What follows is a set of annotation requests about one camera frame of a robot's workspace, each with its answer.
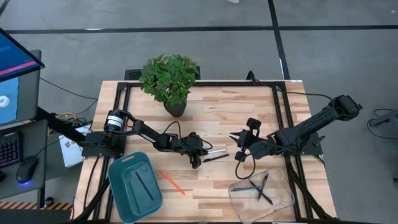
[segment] keyboard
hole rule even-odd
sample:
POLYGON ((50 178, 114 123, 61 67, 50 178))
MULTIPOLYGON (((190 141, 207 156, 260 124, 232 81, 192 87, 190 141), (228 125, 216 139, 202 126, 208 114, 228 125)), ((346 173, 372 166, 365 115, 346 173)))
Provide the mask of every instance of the keyboard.
POLYGON ((13 165, 21 159, 21 135, 14 132, 0 136, 0 168, 13 165))

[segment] potted plant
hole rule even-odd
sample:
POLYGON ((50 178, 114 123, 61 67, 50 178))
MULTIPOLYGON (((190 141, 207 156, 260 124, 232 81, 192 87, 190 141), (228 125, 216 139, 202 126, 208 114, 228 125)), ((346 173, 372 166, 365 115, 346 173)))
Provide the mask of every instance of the potted plant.
POLYGON ((163 102, 165 109, 178 118, 184 113, 189 88, 195 83, 196 65, 187 56, 162 54, 151 58, 141 70, 141 90, 163 102))

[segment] clear plastic container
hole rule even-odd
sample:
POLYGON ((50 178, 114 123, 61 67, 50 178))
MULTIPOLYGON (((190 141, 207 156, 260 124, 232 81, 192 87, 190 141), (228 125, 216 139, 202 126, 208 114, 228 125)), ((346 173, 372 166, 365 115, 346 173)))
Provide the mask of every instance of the clear plastic container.
POLYGON ((282 171, 276 168, 232 184, 229 187, 229 196, 236 214, 244 224, 289 207, 295 200, 282 171), (258 197, 265 176, 266 184, 258 197))

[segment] wooden tabletop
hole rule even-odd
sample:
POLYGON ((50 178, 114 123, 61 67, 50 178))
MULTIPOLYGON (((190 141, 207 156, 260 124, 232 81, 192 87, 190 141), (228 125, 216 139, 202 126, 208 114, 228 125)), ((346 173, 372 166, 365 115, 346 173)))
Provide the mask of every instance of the wooden tabletop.
MULTIPOLYGON (((118 81, 105 81, 102 84, 94 117, 93 129, 95 131, 103 131, 108 111, 114 105, 117 84, 118 81)), ((286 81, 286 87, 287 91, 304 92, 302 82, 286 81)), ((279 95, 281 105, 283 105, 282 96, 279 95)), ((123 99, 124 92, 119 104, 120 109, 123 99)), ((151 143, 139 136, 129 136, 124 155, 142 151, 149 156, 163 196, 161 208, 140 222, 240 222, 228 194, 228 187, 239 182, 234 174, 237 164, 234 155, 239 148, 228 136, 230 132, 246 129, 248 118, 262 121, 261 137, 279 129, 271 89, 264 86, 194 86, 188 96, 185 113, 180 118, 169 115, 162 103, 154 101, 153 96, 145 94, 139 87, 132 88, 129 100, 128 111, 156 131, 161 133, 170 122, 179 121, 182 136, 194 131, 201 138, 211 142, 215 149, 227 148, 227 152, 231 154, 229 157, 202 164, 198 169, 193 170, 188 156, 159 152, 152 147, 151 143), (185 191, 185 195, 176 190, 159 172, 160 170, 164 170, 185 191)), ((289 103, 295 124, 310 117, 306 96, 289 94, 289 103)), ((284 107, 281 107, 285 126, 287 126, 284 107)), ((168 133, 177 131, 177 127, 172 126, 168 133)), ((335 216, 335 207, 323 164, 313 156, 302 156, 302 160, 309 191, 327 213, 335 216)), ((95 158, 87 158, 83 163, 75 197, 75 216, 83 210, 88 177, 94 161, 95 158)), ((87 203, 91 201, 98 189, 102 162, 101 158, 94 170, 87 203)), ((247 159, 239 168, 239 174, 248 175, 252 167, 252 160, 247 159)), ((257 160, 255 174, 271 167, 281 169, 286 178, 285 162, 282 156, 267 156, 257 160)), ((305 217, 299 190, 298 194, 302 216, 305 217)), ((105 192, 101 203, 100 218, 104 218, 107 198, 108 191, 105 192)), ((288 207, 275 212, 261 221, 295 221, 293 208, 288 207)), ((115 204, 111 222, 121 222, 115 204)))

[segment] monitor screen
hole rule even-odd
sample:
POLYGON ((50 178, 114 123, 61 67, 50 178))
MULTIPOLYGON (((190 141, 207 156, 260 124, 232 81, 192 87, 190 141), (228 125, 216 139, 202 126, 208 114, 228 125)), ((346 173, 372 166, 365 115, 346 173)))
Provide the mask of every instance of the monitor screen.
POLYGON ((0 82, 44 68, 21 44, 0 29, 0 82))

